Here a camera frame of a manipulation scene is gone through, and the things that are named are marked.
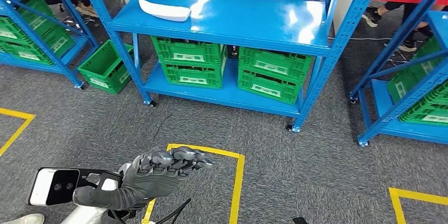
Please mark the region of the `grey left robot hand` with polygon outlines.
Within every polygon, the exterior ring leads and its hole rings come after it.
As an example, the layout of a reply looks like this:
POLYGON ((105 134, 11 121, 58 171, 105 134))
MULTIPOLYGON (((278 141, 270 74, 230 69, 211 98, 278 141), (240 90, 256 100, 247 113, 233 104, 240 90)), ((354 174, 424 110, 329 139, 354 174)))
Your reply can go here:
POLYGON ((124 172, 122 186, 105 191, 91 186, 75 189, 80 206, 126 210, 146 200, 170 195, 191 173, 212 168, 206 153, 187 146, 169 151, 154 148, 137 156, 124 172))

